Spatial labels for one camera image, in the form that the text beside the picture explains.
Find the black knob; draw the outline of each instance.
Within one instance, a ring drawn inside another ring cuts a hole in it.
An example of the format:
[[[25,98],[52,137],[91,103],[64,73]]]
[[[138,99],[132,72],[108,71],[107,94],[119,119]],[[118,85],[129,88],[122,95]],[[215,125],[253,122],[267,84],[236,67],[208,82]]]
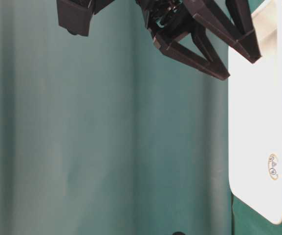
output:
[[[185,235],[183,232],[175,232],[174,234],[172,235]]]

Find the black plastic bracket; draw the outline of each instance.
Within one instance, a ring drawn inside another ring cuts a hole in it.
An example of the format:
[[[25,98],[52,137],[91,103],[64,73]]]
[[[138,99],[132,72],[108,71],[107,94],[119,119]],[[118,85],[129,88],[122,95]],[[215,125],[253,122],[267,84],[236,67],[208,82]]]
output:
[[[73,35],[88,36],[89,25],[93,16],[93,0],[87,7],[70,0],[57,0],[58,24],[68,29]]]
[[[230,74],[207,38],[206,29],[197,24],[195,29],[191,32],[191,35],[194,44],[202,52],[205,58],[187,49],[176,40],[167,38],[160,33],[156,33],[153,43],[165,56],[220,80],[227,79]]]

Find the white container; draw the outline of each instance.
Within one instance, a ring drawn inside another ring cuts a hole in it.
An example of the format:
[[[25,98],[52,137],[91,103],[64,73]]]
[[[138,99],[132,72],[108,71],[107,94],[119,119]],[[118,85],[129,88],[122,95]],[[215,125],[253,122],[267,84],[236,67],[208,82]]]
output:
[[[229,48],[229,181],[232,193],[282,222],[282,0],[253,13],[262,58]]]

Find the circular logo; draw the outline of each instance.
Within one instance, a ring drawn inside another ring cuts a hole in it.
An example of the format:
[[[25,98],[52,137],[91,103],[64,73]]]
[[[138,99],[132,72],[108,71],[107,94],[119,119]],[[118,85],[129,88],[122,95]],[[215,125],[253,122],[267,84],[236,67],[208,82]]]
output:
[[[279,178],[278,175],[278,158],[275,154],[271,154],[268,159],[268,170],[271,179],[277,180]]]

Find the green fabric backdrop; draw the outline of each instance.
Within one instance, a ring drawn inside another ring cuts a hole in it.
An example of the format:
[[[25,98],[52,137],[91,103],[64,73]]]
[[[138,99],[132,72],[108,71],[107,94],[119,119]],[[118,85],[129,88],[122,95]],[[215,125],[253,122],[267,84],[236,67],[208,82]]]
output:
[[[81,38],[0,0],[0,235],[228,235],[230,204],[227,82],[156,51],[134,1]]]

